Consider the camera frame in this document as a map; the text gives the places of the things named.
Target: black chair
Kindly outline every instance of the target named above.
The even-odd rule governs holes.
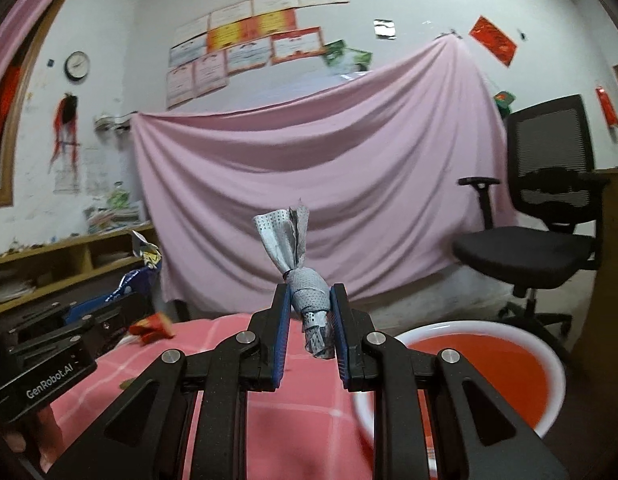
[[[489,188],[496,178],[458,181],[478,192],[484,231],[458,237],[455,257],[487,276],[513,285],[527,298],[526,308],[507,303],[500,322],[538,336],[567,362],[568,352],[545,326],[572,326],[568,314],[537,314],[536,290],[557,288],[579,269],[596,269],[602,245],[602,190],[606,179],[591,173],[592,142],[582,98],[556,99],[509,116],[508,184],[513,206],[542,220],[549,231],[525,227],[494,228]],[[596,221],[596,237],[574,235],[576,225]]]

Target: checkered tablecloth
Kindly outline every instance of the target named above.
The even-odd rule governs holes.
[[[169,348],[185,354],[210,350],[246,330],[250,316],[175,325],[175,338],[148,346],[130,343],[98,360],[98,369],[57,399],[52,408],[69,446],[121,394],[124,380],[135,378]],[[314,359],[305,349],[301,323],[292,320],[282,384],[275,393],[249,393],[247,477],[249,480],[371,479],[371,449],[353,412],[351,394],[342,389],[336,361]],[[191,468],[193,435],[185,460]]]

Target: metal screw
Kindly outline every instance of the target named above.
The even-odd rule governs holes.
[[[387,341],[387,336],[382,332],[371,332],[367,334],[367,341],[372,345],[382,345],[382,343]]]
[[[166,350],[163,352],[163,362],[166,364],[174,364],[180,360],[180,351],[176,349]]]
[[[446,350],[443,350],[442,353],[440,354],[440,357],[442,357],[443,361],[446,361],[451,364],[454,364],[460,361],[460,354],[452,348],[447,348]]]
[[[256,335],[253,332],[249,332],[248,330],[245,330],[244,332],[238,332],[235,335],[235,340],[238,343],[247,345],[249,343],[253,343],[254,341],[256,341]]]

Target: human hand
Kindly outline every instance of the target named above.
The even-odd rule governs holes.
[[[34,424],[31,424],[30,428],[40,452],[40,468],[46,473],[65,449],[62,430],[55,421],[54,412],[50,406],[35,414]],[[19,431],[5,430],[3,437],[14,453],[25,451],[26,441]]]

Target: chair seat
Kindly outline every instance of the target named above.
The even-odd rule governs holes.
[[[501,282],[525,288],[563,285],[593,253],[594,238],[526,227],[498,227],[458,237],[455,257]]]

